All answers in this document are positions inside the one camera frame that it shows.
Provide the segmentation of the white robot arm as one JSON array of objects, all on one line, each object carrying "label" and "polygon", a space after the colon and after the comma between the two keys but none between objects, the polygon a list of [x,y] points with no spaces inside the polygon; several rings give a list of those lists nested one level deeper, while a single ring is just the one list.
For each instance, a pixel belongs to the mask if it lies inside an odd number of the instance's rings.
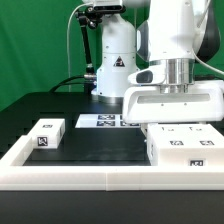
[{"label": "white robot arm", "polygon": [[211,0],[82,0],[102,23],[102,64],[92,93],[122,102],[127,123],[224,119],[223,81],[196,81],[194,64],[217,31]]}]

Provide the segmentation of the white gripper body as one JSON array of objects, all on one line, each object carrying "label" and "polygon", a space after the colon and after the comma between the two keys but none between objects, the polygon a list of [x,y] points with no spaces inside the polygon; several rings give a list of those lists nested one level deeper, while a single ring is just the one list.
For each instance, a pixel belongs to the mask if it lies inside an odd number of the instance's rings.
[{"label": "white gripper body", "polygon": [[196,81],[186,93],[161,93],[164,75],[149,69],[128,76],[132,87],[123,100],[126,123],[190,123],[224,118],[224,81]]}]

